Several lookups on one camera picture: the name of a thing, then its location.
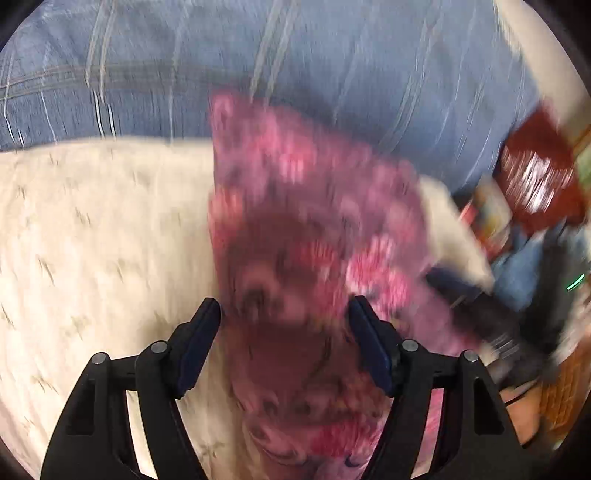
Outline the blue denim garment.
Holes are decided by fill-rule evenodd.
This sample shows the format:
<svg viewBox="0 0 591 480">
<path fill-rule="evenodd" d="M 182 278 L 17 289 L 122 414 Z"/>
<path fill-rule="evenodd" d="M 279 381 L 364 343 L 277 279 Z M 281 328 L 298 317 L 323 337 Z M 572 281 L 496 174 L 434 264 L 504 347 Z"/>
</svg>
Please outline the blue denim garment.
<svg viewBox="0 0 591 480">
<path fill-rule="evenodd" d="M 511 229 L 509 250 L 493 263 L 493 294 L 513 311 L 520 312 L 532 302 L 538 286 L 545 232 L 528 237 L 521 227 Z"/>
</svg>

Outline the cream leaf-print blanket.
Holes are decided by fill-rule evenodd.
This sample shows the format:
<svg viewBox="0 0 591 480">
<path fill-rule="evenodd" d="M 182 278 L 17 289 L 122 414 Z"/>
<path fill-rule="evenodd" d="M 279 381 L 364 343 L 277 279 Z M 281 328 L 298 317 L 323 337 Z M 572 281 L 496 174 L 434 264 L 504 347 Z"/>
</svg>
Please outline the cream leaf-print blanket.
<svg viewBox="0 0 591 480">
<path fill-rule="evenodd" d="M 491 269 L 447 188 L 417 176 L 428 271 L 442 265 L 490 289 Z M 96 139 L 2 154 L 1 437 L 33 478 L 94 353 L 135 355 L 204 298 L 221 304 L 213 191 L 212 141 Z M 181 418 L 209 478 L 266 479 L 232 392 L 222 326 L 178 401 Z"/>
</svg>

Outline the dark red plastic bag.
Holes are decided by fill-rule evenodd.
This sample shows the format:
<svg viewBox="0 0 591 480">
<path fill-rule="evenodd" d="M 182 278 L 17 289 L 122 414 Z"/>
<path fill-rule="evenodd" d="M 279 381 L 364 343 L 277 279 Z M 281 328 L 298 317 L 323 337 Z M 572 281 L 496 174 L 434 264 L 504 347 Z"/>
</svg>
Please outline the dark red plastic bag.
<svg viewBox="0 0 591 480">
<path fill-rule="evenodd" d="M 544 104 L 505 140 L 494 178 L 526 235 L 586 217 L 572 149 Z"/>
</svg>

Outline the purple floral shirt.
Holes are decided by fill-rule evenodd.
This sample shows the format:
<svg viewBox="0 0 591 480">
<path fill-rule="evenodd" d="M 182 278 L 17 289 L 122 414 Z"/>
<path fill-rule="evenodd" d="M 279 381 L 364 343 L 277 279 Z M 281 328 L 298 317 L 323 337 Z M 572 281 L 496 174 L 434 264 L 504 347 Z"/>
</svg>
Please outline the purple floral shirt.
<svg viewBox="0 0 591 480">
<path fill-rule="evenodd" d="M 391 401 L 363 365 L 349 298 L 366 297 L 432 352 L 476 345 L 425 281 L 418 176 L 293 109 L 235 92 L 212 97 L 211 134 L 222 339 L 263 477 L 359 478 Z"/>
</svg>

